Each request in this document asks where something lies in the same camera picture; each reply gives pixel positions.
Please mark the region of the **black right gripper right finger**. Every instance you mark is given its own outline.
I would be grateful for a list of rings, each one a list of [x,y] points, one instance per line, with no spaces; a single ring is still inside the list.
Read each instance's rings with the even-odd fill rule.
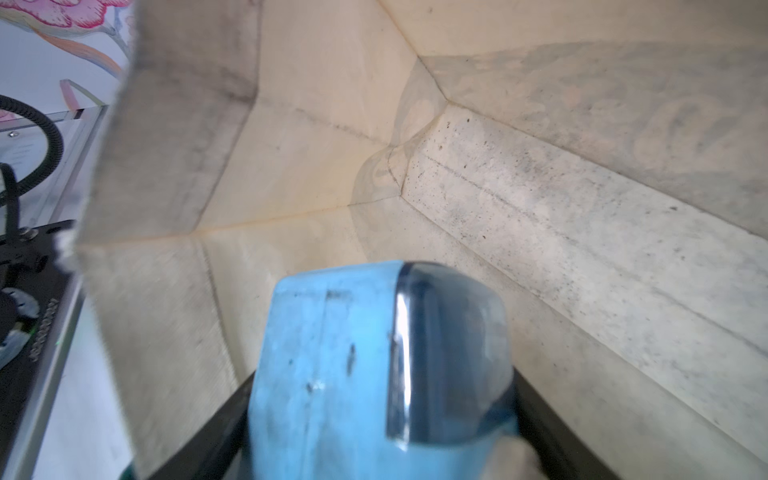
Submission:
[[[549,479],[618,479],[519,371],[513,385],[520,434],[536,450]]]

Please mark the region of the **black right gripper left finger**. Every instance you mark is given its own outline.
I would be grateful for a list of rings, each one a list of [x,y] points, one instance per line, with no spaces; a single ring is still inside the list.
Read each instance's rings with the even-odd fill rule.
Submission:
[[[215,414],[150,479],[229,479],[245,444],[252,373]]]

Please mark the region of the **cream canvas tote bag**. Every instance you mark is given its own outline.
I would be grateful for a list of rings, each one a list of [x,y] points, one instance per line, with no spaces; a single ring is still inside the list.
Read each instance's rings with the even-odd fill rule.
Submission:
[[[283,277],[458,268],[624,479],[767,475],[763,1],[138,1],[74,245],[146,478]]]

